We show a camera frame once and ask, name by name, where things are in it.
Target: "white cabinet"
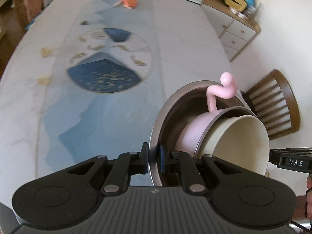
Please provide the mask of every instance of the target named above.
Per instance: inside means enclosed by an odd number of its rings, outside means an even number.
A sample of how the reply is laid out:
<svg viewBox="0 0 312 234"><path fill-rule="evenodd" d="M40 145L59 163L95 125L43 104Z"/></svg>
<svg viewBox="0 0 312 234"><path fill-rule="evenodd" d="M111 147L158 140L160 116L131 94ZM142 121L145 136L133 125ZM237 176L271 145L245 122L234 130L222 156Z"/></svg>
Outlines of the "white cabinet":
<svg viewBox="0 0 312 234"><path fill-rule="evenodd" d="M229 58L229 60L231 60L238 53L238 50L236 50L234 48L231 48L231 47L226 46L226 45L222 45L222 46L223 46L223 49L224 49L225 53L227 54L227 57Z"/></svg>
<svg viewBox="0 0 312 234"><path fill-rule="evenodd" d="M242 20L219 0L204 0L201 7L230 61L261 31L258 24Z"/></svg>
<svg viewBox="0 0 312 234"><path fill-rule="evenodd" d="M205 4L202 5L202 10L218 36L235 20L223 12Z"/></svg>
<svg viewBox="0 0 312 234"><path fill-rule="evenodd" d="M234 34L231 34L229 32L225 32L221 37L220 37L221 43L232 47L236 50L241 50L243 46L247 44L246 40L243 40L240 37L235 36Z"/></svg>
<svg viewBox="0 0 312 234"><path fill-rule="evenodd" d="M246 41L256 35L254 30L236 20L227 28L227 31Z"/></svg>

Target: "cabinet drawer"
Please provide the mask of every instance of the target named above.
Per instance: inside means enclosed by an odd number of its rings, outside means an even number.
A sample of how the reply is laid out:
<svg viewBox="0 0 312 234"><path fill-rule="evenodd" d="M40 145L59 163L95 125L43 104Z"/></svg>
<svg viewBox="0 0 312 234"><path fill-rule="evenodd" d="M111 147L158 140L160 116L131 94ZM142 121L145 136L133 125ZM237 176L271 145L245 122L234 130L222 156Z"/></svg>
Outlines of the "cabinet drawer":
<svg viewBox="0 0 312 234"><path fill-rule="evenodd" d="M226 45L222 45L222 46L229 60L231 60L234 57L234 55L239 52L238 50L231 48L229 46L226 46Z"/></svg>
<svg viewBox="0 0 312 234"><path fill-rule="evenodd" d="M221 43L226 45L226 46L229 46L229 47L232 47L236 50L241 50L241 48L247 43L247 41L229 33L229 32L225 32L221 38Z"/></svg>
<svg viewBox="0 0 312 234"><path fill-rule="evenodd" d="M246 40L249 41L256 32L250 29L248 26L242 24L241 22L235 20L228 28L227 31Z"/></svg>
<svg viewBox="0 0 312 234"><path fill-rule="evenodd" d="M224 31L224 29L226 29L232 23L232 21L235 20L230 16L224 14L223 12L218 11L205 4L202 5L202 10L208 18L209 22L211 23L218 37Z"/></svg>

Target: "small dark object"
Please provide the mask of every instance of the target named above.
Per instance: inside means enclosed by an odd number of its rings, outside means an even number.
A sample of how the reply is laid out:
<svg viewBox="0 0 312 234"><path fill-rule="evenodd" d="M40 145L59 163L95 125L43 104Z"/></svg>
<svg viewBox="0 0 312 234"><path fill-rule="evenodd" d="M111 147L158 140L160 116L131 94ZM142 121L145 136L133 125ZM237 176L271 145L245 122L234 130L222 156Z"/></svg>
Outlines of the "small dark object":
<svg viewBox="0 0 312 234"><path fill-rule="evenodd" d="M81 21L80 25L81 26L87 26L89 24L89 22L87 20Z"/></svg>

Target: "blue pattern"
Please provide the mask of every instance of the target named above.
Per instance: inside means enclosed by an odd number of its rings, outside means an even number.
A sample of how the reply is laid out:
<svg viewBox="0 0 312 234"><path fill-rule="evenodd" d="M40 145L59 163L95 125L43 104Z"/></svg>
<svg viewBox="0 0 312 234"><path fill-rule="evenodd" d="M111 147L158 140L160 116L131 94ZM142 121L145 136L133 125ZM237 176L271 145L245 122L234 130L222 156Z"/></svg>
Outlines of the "blue pattern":
<svg viewBox="0 0 312 234"><path fill-rule="evenodd" d="M124 91L141 82L134 71L107 59L74 66L68 74L81 88L96 93Z"/></svg>
<svg viewBox="0 0 312 234"><path fill-rule="evenodd" d="M114 42L124 42L127 41L129 36L131 35L131 32L122 30L122 29L116 29L116 28L104 28L104 32L106 32L109 37Z"/></svg>

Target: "pink mug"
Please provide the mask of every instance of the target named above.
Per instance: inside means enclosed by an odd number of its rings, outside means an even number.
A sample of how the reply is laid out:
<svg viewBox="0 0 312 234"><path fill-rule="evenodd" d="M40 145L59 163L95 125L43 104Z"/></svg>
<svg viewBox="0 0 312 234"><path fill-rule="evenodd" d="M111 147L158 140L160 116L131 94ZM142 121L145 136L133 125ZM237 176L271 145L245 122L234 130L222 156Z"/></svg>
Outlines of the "pink mug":
<svg viewBox="0 0 312 234"><path fill-rule="evenodd" d="M224 72L220 77L220 81L223 86L210 85L207 88L208 112L200 114L185 126L176 142L175 150L187 152L191 157L194 157L195 150L205 129L223 110L217 110L216 96L225 99L235 96L238 90L235 77L229 72Z"/></svg>

